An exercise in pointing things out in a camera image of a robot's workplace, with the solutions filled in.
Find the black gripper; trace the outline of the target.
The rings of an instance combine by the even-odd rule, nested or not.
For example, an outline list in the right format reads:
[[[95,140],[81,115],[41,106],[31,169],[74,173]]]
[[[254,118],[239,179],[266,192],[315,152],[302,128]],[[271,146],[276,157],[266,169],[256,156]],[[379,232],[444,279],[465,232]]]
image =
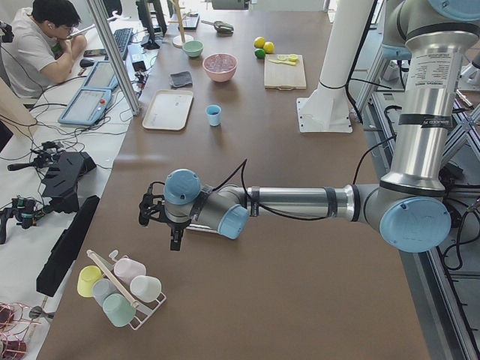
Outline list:
[[[190,225],[190,220],[179,221],[167,218],[166,223],[171,229],[169,249],[171,251],[180,251],[183,238],[183,230]]]

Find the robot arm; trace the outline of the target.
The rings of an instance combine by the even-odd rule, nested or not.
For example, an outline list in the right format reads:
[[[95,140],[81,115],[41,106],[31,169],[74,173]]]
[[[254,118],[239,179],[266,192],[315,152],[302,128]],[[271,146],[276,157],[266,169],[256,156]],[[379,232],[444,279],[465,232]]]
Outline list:
[[[405,49],[411,55],[389,172],[378,184],[342,188],[214,189],[194,172],[178,169],[166,178],[162,202],[172,229],[171,248],[179,249],[182,229],[193,221],[235,239],[260,209],[307,221],[360,221],[409,253],[442,243],[451,218],[439,172],[462,58],[478,40],[477,1],[388,1],[384,53]]]

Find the white robot base pillar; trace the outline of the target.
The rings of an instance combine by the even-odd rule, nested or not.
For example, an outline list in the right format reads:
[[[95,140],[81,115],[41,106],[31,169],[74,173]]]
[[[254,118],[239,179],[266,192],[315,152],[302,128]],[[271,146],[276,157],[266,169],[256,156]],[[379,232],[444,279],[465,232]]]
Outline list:
[[[297,100],[302,133],[350,133],[347,83],[362,36],[375,11],[373,0],[340,1],[334,17],[317,88]]]

